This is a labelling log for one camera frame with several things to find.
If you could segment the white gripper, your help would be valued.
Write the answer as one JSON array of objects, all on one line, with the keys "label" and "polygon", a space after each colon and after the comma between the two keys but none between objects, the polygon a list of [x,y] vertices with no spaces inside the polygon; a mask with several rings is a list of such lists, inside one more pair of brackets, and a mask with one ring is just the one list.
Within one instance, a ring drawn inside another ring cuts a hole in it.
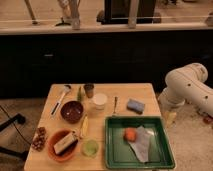
[{"label": "white gripper", "polygon": [[183,99],[175,96],[174,94],[168,94],[162,92],[158,97],[161,113],[167,116],[166,126],[169,127],[175,121],[177,116],[176,111],[183,105]]}]

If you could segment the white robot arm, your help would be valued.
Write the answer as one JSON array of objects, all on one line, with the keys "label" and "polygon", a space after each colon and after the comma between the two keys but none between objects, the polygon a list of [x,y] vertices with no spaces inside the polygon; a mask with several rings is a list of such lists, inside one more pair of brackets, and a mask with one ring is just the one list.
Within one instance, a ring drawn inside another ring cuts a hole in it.
[{"label": "white robot arm", "polygon": [[158,96],[166,126],[172,124],[177,110],[186,101],[195,105],[200,113],[213,118],[213,88],[205,84],[207,78],[208,71],[200,63],[191,63],[166,74],[166,87]]}]

